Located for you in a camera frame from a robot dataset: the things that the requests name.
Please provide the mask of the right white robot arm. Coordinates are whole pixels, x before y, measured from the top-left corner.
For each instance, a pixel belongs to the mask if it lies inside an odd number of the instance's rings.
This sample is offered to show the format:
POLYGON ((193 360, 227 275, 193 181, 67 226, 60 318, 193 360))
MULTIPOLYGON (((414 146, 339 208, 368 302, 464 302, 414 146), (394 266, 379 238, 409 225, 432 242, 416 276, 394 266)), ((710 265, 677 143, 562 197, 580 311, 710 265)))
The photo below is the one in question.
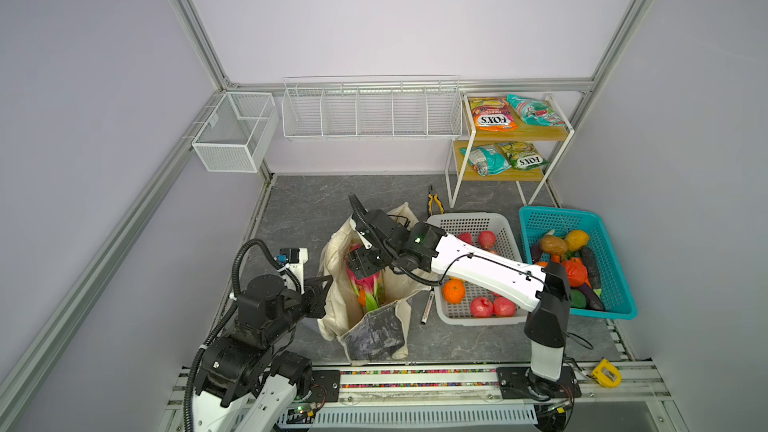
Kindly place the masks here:
POLYGON ((380 209, 367 210, 356 196, 349 199, 351 223, 362 242, 349 258, 358 279, 386 268, 431 287, 454 277, 511 300, 528 312, 524 333, 531 341, 531 360, 506 388, 515 398, 540 402, 581 396, 572 371, 564 367, 572 303, 564 266, 507 259, 426 222, 407 228, 380 209))

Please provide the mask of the white wooden two-tier shelf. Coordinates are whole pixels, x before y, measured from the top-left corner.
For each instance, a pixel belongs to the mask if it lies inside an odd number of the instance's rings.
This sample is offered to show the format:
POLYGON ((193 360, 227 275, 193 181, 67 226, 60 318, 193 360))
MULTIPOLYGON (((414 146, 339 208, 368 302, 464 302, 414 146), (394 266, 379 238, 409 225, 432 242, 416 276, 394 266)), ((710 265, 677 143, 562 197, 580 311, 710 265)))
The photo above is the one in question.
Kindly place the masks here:
POLYGON ((522 203, 533 203, 575 134, 556 96, 464 95, 462 107, 445 165, 449 205, 470 181, 513 182, 522 203))

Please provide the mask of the yellow lemon in teal basket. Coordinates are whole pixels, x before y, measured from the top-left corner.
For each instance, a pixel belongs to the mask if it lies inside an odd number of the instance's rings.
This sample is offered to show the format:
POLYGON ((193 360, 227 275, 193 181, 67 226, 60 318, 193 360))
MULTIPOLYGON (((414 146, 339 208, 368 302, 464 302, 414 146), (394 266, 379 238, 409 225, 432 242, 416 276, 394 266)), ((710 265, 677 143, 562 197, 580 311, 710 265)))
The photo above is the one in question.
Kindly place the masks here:
POLYGON ((588 245, 590 235, 583 230, 572 230, 565 237, 564 242, 569 252, 576 252, 588 245))

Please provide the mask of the orange tangerine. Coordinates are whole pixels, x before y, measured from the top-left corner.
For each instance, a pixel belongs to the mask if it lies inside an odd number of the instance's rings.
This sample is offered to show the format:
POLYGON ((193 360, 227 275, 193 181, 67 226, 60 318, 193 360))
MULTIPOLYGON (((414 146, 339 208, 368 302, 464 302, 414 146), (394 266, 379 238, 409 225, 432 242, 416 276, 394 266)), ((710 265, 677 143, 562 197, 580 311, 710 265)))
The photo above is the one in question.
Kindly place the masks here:
POLYGON ((456 305, 464 300, 466 288, 462 280, 453 278, 443 284, 441 292, 446 303, 456 305))

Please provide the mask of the white plastic fruit basket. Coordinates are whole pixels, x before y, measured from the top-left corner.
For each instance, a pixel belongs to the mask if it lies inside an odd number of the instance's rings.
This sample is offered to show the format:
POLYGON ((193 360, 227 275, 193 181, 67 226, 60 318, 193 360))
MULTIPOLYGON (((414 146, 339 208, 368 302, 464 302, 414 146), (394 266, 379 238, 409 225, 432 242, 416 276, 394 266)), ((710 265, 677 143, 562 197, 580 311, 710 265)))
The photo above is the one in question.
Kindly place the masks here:
MULTIPOLYGON (((479 245, 478 240, 481 232, 492 232, 496 237, 492 250, 507 259, 522 262, 509 222, 501 214, 488 212, 446 213, 433 215, 427 219, 427 222, 455 236, 468 233, 471 235, 475 246, 479 245)), ((495 299, 495 295, 490 290, 466 282, 463 300, 458 304, 451 304, 445 301, 442 289, 438 288, 435 291, 434 299, 437 314, 443 322, 455 326, 495 326, 525 323, 527 312, 520 307, 517 307, 514 315, 508 317, 474 317, 471 314, 470 306, 477 297, 486 297, 491 302, 495 299)))

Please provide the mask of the pink dragon fruit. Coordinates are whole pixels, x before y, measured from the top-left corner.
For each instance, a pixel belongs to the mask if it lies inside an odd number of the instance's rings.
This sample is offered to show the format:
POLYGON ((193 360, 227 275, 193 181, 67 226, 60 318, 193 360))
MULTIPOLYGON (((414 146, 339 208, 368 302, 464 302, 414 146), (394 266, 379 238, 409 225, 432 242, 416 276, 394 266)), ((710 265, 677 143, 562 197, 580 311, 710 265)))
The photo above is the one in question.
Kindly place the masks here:
POLYGON ((360 305, 362 309, 362 313, 366 314, 368 312, 375 311, 379 309, 381 306, 383 306, 386 303, 386 294, 385 294, 382 272, 377 272, 376 274, 363 279, 358 279, 355 276, 350 265, 350 260, 351 260, 352 252, 358 248, 360 248, 359 244, 355 244, 350 247, 349 253, 345 258, 345 265, 346 265, 348 278, 350 280, 353 291, 357 297, 357 300, 358 300, 358 294, 360 290, 364 290, 367 294, 367 306, 363 307, 360 305))

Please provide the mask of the red apple back middle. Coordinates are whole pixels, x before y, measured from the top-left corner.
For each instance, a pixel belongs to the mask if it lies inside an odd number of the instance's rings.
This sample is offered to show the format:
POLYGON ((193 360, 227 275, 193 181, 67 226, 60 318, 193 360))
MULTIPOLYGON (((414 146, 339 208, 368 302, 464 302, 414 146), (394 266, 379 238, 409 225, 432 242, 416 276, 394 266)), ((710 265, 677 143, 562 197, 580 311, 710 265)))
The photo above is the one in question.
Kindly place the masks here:
POLYGON ((474 244, 472 235, 470 233, 461 233, 458 235, 458 239, 468 245, 474 244))

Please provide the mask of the dark cucumber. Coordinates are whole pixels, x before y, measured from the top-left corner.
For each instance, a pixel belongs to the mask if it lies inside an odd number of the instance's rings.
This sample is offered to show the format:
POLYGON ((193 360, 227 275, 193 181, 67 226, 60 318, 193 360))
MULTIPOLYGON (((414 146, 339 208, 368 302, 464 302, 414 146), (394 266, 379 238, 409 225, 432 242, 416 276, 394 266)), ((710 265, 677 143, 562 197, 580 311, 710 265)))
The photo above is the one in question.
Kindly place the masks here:
POLYGON ((587 277, 591 285, 591 288, 595 292, 597 292, 598 290, 601 290, 602 289, 601 274, 600 274, 599 264, 596 259, 595 253, 592 251, 590 247, 584 246, 580 250, 580 258, 582 260, 583 265, 587 269, 587 277))

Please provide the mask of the teal plastic vegetable basket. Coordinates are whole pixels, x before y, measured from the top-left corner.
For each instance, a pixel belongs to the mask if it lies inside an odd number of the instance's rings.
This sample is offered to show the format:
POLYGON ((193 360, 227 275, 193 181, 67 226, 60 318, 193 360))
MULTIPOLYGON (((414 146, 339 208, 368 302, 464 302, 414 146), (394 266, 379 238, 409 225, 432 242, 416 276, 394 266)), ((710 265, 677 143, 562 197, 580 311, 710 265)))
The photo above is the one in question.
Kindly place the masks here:
POLYGON ((631 320, 637 316, 637 307, 625 278, 618 256, 602 218, 592 212, 575 209, 524 206, 519 210, 525 261, 532 263, 532 248, 546 232, 554 231, 564 237, 573 230, 586 232, 587 246, 594 252, 600 279, 600 299, 605 311, 572 309, 575 316, 631 320))

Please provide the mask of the teal snack bag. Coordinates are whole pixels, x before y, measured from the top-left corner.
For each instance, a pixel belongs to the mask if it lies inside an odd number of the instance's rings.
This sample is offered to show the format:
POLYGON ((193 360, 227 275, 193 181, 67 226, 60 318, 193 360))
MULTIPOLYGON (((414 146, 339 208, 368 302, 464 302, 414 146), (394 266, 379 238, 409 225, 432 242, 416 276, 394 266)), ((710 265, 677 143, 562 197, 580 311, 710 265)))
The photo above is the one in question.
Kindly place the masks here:
POLYGON ((481 145, 471 150, 464 147, 460 152, 480 177, 496 176, 512 168, 508 159, 495 144, 481 145))

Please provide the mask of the dark purple eggplant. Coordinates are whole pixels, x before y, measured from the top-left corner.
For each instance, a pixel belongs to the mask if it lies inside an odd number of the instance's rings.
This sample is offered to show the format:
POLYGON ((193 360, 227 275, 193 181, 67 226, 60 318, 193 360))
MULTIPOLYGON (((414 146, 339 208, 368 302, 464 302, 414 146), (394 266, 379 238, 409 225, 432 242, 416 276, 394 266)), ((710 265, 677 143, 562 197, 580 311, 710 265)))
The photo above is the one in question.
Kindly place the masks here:
POLYGON ((605 311, 605 305, 600 299, 599 295, 587 284, 583 283, 577 287, 577 290, 581 292, 586 300, 585 307, 594 311, 605 311))

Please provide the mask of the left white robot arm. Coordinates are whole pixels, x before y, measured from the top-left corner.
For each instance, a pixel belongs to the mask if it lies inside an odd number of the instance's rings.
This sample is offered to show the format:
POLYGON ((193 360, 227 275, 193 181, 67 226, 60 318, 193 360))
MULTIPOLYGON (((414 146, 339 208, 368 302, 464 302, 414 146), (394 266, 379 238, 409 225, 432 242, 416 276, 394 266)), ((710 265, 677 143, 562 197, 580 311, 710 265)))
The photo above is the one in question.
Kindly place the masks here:
POLYGON ((305 248, 246 241, 231 268, 229 308, 198 347, 182 402, 185 431, 274 431, 297 399, 324 386, 289 351, 297 325, 325 315, 329 276, 307 278, 305 248))

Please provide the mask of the silver marker pen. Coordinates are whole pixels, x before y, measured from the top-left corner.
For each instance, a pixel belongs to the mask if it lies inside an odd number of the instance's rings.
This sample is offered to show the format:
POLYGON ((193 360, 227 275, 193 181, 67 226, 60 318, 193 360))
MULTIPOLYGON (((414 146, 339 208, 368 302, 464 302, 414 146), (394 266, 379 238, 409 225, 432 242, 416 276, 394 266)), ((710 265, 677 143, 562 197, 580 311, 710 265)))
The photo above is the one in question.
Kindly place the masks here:
POLYGON ((430 312, 431 312, 431 309, 432 309, 432 305, 433 305, 433 301, 434 301, 434 296, 435 296, 435 291, 431 290, 428 293, 428 296, 427 296, 427 299, 426 299, 426 302, 425 302, 425 305, 424 305, 424 309, 423 309, 423 312, 421 314, 420 323, 422 325, 424 325, 424 324, 426 324, 428 322, 429 315, 430 315, 430 312))

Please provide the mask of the red tomato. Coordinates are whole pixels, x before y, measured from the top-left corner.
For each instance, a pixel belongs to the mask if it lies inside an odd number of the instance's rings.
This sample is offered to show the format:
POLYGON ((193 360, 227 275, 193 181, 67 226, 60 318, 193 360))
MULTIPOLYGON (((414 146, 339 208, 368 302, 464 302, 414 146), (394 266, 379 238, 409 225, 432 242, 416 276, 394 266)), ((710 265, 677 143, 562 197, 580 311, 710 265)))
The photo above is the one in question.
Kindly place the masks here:
POLYGON ((572 288, 585 285, 588 281, 588 269, 581 258, 574 257, 562 263, 566 270, 568 282, 572 288))

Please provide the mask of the green Fox's candy bag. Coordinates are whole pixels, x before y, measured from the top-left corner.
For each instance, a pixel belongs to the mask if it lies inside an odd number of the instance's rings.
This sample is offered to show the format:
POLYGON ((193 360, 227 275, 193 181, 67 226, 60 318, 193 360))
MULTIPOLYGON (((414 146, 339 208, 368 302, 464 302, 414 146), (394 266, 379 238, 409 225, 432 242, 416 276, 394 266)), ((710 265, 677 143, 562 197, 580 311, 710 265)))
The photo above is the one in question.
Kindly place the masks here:
POLYGON ((530 142, 510 141, 498 145, 511 168, 529 171, 544 167, 548 161, 530 142))

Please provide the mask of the red apple back right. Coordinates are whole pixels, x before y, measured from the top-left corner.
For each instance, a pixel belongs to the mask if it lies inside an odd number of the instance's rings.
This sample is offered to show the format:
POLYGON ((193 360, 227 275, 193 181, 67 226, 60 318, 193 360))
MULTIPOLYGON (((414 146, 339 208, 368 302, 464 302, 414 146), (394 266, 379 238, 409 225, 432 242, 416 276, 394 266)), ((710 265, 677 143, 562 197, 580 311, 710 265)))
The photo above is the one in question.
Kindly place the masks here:
POLYGON ((478 234, 477 242, 484 250, 492 250, 497 242, 496 235, 491 231, 482 231, 478 234))

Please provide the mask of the red apple front right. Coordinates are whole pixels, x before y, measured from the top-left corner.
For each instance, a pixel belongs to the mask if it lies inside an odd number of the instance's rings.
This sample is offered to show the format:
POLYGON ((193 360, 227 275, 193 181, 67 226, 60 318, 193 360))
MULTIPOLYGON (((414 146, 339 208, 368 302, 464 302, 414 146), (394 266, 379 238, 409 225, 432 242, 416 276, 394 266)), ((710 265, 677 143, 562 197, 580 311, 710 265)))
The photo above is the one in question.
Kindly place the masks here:
POLYGON ((517 312, 517 305, 505 297, 497 296, 493 301, 493 311, 497 317, 512 317, 517 312))

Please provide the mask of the brown potato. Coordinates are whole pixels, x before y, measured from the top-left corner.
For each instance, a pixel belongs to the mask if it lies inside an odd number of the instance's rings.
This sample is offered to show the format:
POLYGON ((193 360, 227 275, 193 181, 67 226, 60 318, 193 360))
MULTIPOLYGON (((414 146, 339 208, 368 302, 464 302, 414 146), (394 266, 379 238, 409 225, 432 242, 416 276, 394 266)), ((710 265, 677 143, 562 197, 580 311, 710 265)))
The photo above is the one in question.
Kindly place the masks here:
POLYGON ((567 242, 554 235, 544 235, 538 245, 544 253, 550 255, 562 256, 569 251, 567 242))

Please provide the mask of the green pepper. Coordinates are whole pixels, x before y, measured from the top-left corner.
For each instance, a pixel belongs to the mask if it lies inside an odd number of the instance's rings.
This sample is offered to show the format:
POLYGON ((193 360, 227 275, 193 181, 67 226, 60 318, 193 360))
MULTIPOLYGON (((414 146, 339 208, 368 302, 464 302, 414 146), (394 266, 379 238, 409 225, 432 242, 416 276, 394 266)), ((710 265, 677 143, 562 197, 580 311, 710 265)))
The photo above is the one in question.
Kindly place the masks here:
POLYGON ((571 290, 571 307, 575 309, 588 308, 588 300, 586 296, 578 289, 571 290))

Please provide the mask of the cream canvas grocery bag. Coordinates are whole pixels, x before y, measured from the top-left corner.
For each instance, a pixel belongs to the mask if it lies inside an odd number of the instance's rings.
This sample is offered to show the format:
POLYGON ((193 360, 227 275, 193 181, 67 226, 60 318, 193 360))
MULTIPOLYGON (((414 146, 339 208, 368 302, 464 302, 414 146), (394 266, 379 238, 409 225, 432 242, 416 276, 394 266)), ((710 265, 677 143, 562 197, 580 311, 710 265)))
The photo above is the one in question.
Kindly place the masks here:
POLYGON ((365 313, 346 268, 350 248, 361 243, 352 220, 346 219, 331 235, 320 256, 320 274, 331 276, 325 316, 318 320, 321 335, 341 344, 354 364, 402 361, 408 357, 412 308, 408 303, 428 287, 405 275, 382 271, 383 304, 365 313))

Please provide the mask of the yellow handled pliers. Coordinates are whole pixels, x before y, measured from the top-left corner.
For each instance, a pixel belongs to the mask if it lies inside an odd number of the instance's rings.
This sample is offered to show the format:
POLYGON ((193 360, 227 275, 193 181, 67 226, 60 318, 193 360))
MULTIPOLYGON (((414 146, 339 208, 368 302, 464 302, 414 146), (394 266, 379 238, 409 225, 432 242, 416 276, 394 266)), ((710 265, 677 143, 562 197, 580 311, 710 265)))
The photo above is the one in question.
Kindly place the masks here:
POLYGON ((433 185, 428 188, 427 213, 430 217, 445 213, 444 205, 433 185))

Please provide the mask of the orange Fox's candy bag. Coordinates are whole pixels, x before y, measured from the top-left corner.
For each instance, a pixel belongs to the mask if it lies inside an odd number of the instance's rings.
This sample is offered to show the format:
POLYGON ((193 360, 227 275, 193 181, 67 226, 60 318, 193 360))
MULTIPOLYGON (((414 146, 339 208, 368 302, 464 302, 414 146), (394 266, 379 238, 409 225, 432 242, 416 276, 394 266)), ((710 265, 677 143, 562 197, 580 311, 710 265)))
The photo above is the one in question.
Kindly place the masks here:
POLYGON ((518 128, 512 107, 504 98, 471 97, 468 105, 473 123, 479 130, 510 132, 518 128))

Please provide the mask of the green pink snack bag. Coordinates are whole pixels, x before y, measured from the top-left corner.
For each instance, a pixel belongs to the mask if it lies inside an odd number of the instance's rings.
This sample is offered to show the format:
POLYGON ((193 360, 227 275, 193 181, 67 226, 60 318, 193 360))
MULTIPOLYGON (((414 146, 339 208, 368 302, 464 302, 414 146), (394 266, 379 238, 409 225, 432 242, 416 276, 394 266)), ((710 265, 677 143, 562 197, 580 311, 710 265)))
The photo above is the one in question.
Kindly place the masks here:
POLYGON ((565 121, 546 101, 509 94, 507 102, 522 121, 532 126, 564 126, 565 121))

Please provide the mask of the yellow tape measure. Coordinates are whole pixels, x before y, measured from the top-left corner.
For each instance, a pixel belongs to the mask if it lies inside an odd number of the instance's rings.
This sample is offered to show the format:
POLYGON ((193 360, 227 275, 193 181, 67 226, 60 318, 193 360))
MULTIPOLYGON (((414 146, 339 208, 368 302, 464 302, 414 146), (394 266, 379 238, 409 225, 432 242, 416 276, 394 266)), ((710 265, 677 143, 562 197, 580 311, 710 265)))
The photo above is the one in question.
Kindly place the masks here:
POLYGON ((617 388, 622 383, 622 375, 618 368, 605 358, 592 369, 590 376, 603 388, 617 388))

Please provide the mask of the red apple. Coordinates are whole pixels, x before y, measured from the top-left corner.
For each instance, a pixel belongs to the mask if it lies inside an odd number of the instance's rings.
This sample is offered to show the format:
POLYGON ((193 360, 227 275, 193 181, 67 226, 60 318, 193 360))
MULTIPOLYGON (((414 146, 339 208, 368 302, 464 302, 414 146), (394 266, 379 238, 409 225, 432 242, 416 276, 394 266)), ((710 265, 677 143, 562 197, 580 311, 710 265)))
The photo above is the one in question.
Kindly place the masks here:
POLYGON ((484 250, 492 250, 497 242, 496 235, 491 231, 482 231, 478 234, 477 242, 484 250))
POLYGON ((493 311, 497 317, 512 317, 517 312, 517 305, 505 297, 497 296, 493 301, 493 311))
POLYGON ((458 235, 458 239, 468 245, 474 244, 472 235, 470 233, 461 233, 458 235))

